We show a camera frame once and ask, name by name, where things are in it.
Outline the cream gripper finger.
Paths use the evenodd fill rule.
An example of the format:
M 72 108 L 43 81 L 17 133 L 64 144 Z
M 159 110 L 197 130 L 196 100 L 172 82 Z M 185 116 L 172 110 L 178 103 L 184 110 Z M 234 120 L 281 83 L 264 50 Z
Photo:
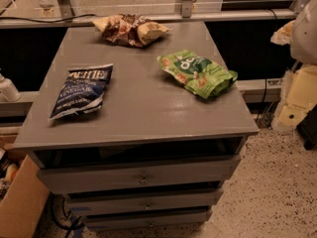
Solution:
M 304 64 L 286 73 L 285 98 L 277 121 L 295 127 L 317 105 L 317 65 Z

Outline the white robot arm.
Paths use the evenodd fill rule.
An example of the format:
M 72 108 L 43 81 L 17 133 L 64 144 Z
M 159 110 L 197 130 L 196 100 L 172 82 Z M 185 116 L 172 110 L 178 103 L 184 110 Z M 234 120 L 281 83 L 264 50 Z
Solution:
M 289 45 L 291 56 L 302 63 L 296 72 L 285 73 L 274 112 L 273 128 L 288 130 L 317 105 L 317 0 L 310 0 L 295 20 L 273 33 L 270 41 Z

